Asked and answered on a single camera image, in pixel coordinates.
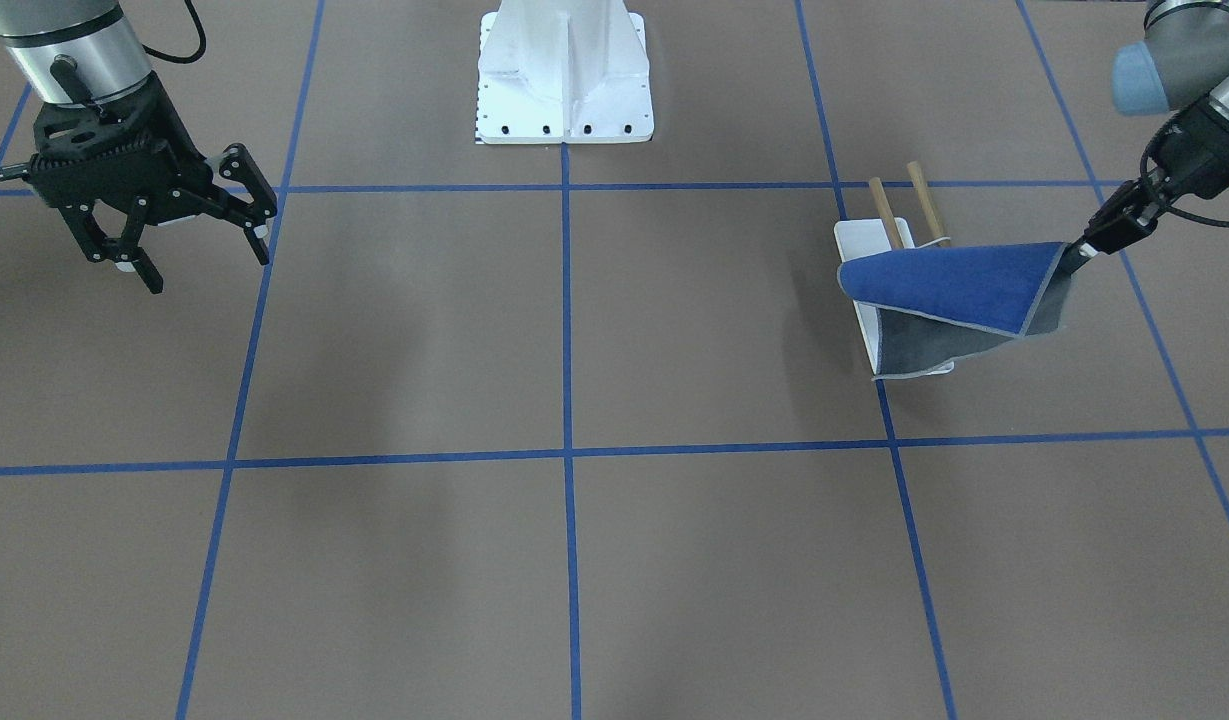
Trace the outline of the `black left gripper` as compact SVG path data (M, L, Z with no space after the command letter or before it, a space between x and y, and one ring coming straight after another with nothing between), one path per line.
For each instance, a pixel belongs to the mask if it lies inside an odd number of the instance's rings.
M1229 220L1180 210L1182 197L1212 200L1229 188L1229 119L1222 111L1177 111L1141 155L1138 177L1122 183L1059 256L1059 276L1070 278L1102 254L1116 254L1154 233L1159 217L1229 229Z

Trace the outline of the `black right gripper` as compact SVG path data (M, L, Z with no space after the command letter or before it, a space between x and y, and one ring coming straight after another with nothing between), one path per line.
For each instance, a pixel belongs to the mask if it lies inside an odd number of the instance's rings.
M245 143L230 143L206 158L186 131L159 76L138 90L88 108L43 104L32 127L29 187L50 208L61 208L79 249L90 263L128 265L149 292L163 292L163 276L140 246L147 224L206 215L242 229L259 265L272 263L268 224L277 193ZM215 178L238 183L235 197ZM125 213L120 233L104 233L96 202Z

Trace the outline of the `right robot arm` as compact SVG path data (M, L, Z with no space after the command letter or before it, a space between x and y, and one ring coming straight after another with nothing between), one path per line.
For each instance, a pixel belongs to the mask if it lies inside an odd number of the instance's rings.
M268 264L274 188L242 143L199 151L119 2L0 1L0 42L42 100L34 154L0 182L29 184L88 263L161 292L143 232L203 215L238 227Z

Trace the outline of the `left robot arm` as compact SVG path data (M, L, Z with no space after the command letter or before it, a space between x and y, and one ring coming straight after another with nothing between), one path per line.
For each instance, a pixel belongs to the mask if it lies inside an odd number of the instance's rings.
M1229 188L1229 1L1149 1L1143 32L1113 58L1113 104L1123 115L1171 117L1145 143L1136 177L1063 252L1062 272L1144 240L1166 214L1229 229L1229 220L1176 206L1184 197L1213 200Z

